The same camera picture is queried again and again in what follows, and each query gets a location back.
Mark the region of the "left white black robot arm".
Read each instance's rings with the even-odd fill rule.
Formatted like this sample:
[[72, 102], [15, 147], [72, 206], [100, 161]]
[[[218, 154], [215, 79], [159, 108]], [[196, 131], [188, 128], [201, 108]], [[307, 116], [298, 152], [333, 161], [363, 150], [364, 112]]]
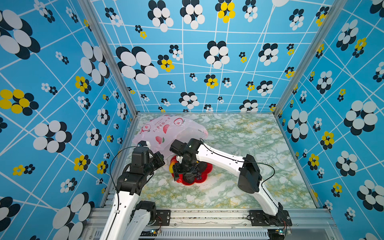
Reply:
[[146, 226], [156, 219], [156, 203], [138, 200], [155, 171], [165, 165], [164, 156], [152, 152], [145, 143], [132, 149], [131, 162], [113, 181], [116, 193], [101, 240], [138, 240]]

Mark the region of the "red flower-shaped plate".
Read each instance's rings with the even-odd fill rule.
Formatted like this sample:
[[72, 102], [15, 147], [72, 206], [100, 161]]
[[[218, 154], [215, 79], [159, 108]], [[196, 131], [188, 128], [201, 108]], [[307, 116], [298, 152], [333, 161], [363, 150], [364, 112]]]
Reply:
[[170, 161], [169, 172], [174, 181], [185, 186], [204, 183], [208, 175], [213, 170], [213, 165], [205, 162], [198, 162], [189, 172], [182, 170], [181, 163], [178, 161], [178, 156], [173, 156]]

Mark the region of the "red yellow mango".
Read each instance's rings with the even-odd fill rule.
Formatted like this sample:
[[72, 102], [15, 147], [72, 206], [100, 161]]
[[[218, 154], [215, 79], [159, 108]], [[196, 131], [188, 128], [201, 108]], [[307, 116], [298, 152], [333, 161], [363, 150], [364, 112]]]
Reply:
[[169, 166], [169, 171], [170, 171], [170, 173], [171, 174], [173, 174], [174, 173], [174, 170], [173, 170], [173, 166], [175, 165], [175, 163], [174, 162], [171, 162], [170, 163], [170, 166]]

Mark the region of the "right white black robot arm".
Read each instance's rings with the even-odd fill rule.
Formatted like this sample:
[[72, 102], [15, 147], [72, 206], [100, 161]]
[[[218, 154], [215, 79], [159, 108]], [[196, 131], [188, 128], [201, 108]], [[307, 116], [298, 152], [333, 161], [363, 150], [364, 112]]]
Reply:
[[249, 214], [255, 226], [290, 227], [292, 220], [288, 211], [268, 191], [259, 163], [251, 155], [244, 157], [216, 150], [203, 140], [190, 139], [183, 143], [175, 140], [170, 151], [176, 156], [170, 164], [170, 172], [176, 182], [184, 185], [202, 183], [208, 178], [213, 166], [228, 171], [238, 178], [238, 188], [253, 196], [262, 209]]

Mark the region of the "pink translucent plastic bag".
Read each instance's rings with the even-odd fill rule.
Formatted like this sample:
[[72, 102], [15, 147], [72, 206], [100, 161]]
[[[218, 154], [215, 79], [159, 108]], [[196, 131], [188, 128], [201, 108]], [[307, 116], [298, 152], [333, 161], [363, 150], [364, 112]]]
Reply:
[[170, 147], [174, 140], [187, 143], [190, 139], [206, 139], [208, 135], [203, 125], [189, 118], [163, 115], [142, 125], [133, 138], [133, 144], [149, 142], [152, 152], [160, 152], [164, 158], [168, 158], [173, 154]]

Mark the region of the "dark purple grape bunch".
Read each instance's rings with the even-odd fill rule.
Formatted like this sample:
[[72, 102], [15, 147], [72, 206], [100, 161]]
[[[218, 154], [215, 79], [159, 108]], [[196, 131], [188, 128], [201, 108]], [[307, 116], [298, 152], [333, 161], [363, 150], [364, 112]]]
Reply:
[[197, 181], [200, 181], [203, 179], [203, 173], [207, 169], [207, 163], [200, 162], [196, 165], [195, 170], [196, 170], [196, 175], [195, 179]]

